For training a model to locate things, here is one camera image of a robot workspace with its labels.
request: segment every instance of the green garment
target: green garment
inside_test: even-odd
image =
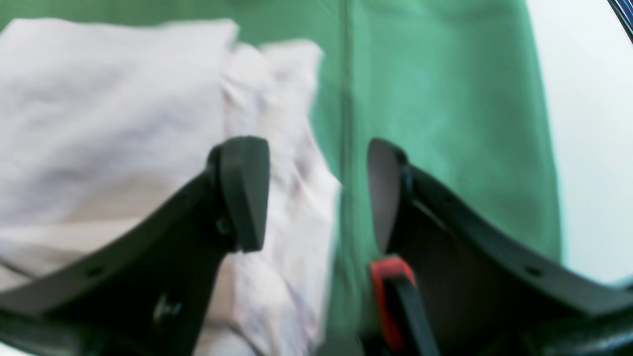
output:
[[[371,326],[375,312],[366,168],[375,136],[510,236],[559,258],[556,172],[523,0],[0,0],[0,28],[42,16],[125,25],[232,18],[241,41],[322,47],[312,122],[344,185],[331,331]]]

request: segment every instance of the white fabric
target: white fabric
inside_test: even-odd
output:
[[[340,191],[309,122],[322,54],[236,34],[226,20],[7,26],[0,288],[103,246],[196,175],[212,146],[250,134],[271,148],[265,246],[225,259],[196,355],[303,355],[318,343]]]
[[[608,1],[528,0],[563,213],[563,263],[633,275],[633,44]]]

